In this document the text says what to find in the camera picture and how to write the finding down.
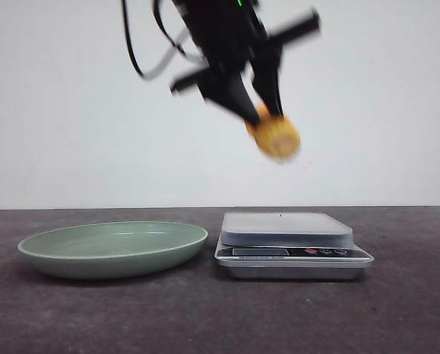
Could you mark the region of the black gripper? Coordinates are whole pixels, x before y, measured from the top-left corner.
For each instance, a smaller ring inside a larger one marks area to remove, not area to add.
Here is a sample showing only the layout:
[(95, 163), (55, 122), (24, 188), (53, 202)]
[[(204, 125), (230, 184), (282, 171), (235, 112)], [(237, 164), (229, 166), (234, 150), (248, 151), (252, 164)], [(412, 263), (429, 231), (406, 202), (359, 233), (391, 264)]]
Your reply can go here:
[(201, 77), (204, 98), (233, 112), (251, 125), (259, 115), (244, 87), (239, 72), (249, 62), (252, 86), (268, 112), (283, 116), (278, 69), (283, 47), (320, 30), (316, 10), (309, 15), (268, 33), (256, 14), (257, 1), (175, 1), (195, 45), (200, 48), (207, 67), (174, 81), (171, 91), (196, 85)]

